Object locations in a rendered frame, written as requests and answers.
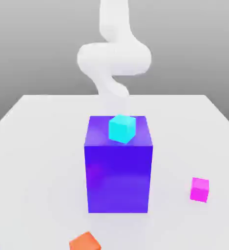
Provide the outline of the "small cyan cube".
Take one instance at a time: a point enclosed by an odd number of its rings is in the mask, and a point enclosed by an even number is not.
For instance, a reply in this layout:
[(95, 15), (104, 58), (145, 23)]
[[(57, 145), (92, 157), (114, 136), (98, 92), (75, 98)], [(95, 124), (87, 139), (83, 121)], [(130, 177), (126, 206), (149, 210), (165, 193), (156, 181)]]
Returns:
[(108, 138), (127, 144), (136, 135), (136, 118), (117, 115), (108, 122)]

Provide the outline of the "small magenta cube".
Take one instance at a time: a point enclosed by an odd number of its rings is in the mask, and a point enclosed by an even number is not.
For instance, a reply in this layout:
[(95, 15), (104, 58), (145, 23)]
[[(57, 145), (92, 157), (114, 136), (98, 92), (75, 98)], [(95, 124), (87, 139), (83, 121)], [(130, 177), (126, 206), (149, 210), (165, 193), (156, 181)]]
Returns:
[(206, 203), (209, 194), (209, 180), (202, 178), (192, 178), (190, 199)]

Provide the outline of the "small orange cube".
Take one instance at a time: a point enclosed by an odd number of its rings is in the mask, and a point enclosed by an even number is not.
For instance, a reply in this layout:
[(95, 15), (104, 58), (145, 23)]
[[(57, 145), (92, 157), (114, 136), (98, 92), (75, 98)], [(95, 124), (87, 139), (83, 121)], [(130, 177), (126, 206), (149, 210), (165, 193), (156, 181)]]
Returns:
[(70, 250), (101, 250), (101, 245), (88, 231), (69, 242)]

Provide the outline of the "large purple box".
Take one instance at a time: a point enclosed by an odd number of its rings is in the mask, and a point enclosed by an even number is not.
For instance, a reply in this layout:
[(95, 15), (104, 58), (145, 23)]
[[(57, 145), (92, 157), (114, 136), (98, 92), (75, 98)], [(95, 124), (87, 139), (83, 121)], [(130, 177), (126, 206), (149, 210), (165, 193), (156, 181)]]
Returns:
[(84, 143), (90, 213), (148, 211), (153, 143), (146, 117), (136, 117), (136, 135), (127, 144), (108, 138), (110, 116), (90, 116)]

